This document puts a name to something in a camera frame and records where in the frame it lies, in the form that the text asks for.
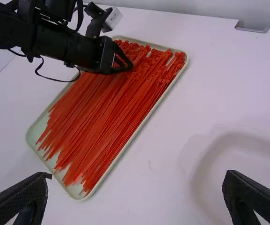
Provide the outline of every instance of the table surface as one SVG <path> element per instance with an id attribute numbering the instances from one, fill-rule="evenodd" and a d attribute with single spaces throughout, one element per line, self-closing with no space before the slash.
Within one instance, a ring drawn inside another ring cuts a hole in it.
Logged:
<path id="1" fill-rule="evenodd" d="M 251 33 L 236 30 L 236 20 L 119 9 L 124 17 L 109 36 L 183 49 L 189 67 L 92 198 L 75 201 L 55 179 L 48 181 L 43 224 L 202 224 L 186 199 L 180 152 L 194 135 L 216 126 L 240 123 L 270 133 L 270 30 Z M 65 84 L 36 76 L 39 63 L 15 57 L 0 72 L 0 191 L 47 171 L 24 137 Z M 46 59 L 41 73 L 59 79 L 76 71 Z"/>

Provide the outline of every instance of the cable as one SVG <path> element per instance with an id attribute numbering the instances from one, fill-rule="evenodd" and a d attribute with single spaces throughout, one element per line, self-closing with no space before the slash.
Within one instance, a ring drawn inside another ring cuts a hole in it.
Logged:
<path id="1" fill-rule="evenodd" d="M 79 9 L 79 7 L 74 8 L 73 13 L 75 13 L 78 9 Z M 68 21 L 63 22 L 62 25 L 67 26 L 68 25 Z"/>
<path id="2" fill-rule="evenodd" d="M 79 68 L 77 68 L 76 66 L 74 66 L 74 68 L 77 68 L 77 70 L 79 71 L 79 74 L 74 78 L 72 79 L 71 81 L 62 81 L 62 80 L 58 80 L 58 79 L 54 79 L 54 78 L 50 78 L 50 77 L 46 77 L 46 76 L 42 76 L 41 74 L 38 73 L 38 70 L 41 69 L 41 67 L 43 66 L 44 64 L 44 59 L 42 58 L 42 56 L 40 56 L 42 62 L 40 63 L 40 65 L 35 69 L 35 74 L 40 76 L 40 77 L 43 77 L 45 79 L 48 79 L 48 80 L 51 80 L 51 81 L 57 81 L 57 82 L 63 82 L 63 83 L 70 83 L 70 82 L 75 82 L 76 80 L 78 80 L 80 78 L 80 70 Z"/>
<path id="3" fill-rule="evenodd" d="M 84 11 L 83 8 L 87 5 L 84 5 L 83 0 L 76 0 L 77 1 L 77 7 L 73 10 L 73 12 L 78 11 L 78 23 L 77 23 L 77 27 L 75 30 L 70 29 L 69 27 L 67 27 L 68 22 L 65 21 L 64 23 L 60 23 L 60 22 L 56 22 L 64 31 L 68 32 L 68 33 L 76 33 L 79 31 L 83 20 L 84 20 Z"/>
<path id="4" fill-rule="evenodd" d="M 23 55 L 23 54 L 19 54 L 19 53 L 17 53 L 17 52 L 15 52 L 15 51 L 13 51 L 12 49 L 7 49 L 9 52 L 12 52 L 13 54 L 15 54 L 15 55 L 18 55 L 18 56 L 20 56 L 20 57 L 27 57 L 26 55 Z"/>

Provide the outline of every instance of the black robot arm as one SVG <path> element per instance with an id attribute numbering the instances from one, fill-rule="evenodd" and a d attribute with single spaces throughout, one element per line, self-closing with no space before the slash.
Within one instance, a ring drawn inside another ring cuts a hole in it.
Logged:
<path id="1" fill-rule="evenodd" d="M 78 12 L 75 30 L 67 27 L 74 11 Z M 83 21 L 83 11 L 92 17 L 86 35 L 77 31 Z M 82 0 L 12 0 L 0 3 L 0 49 L 21 47 L 32 62 L 41 55 L 61 60 L 68 67 L 103 74 L 132 69 L 132 62 L 119 46 L 101 30 L 111 30 L 106 23 L 113 8 L 100 9 Z"/>

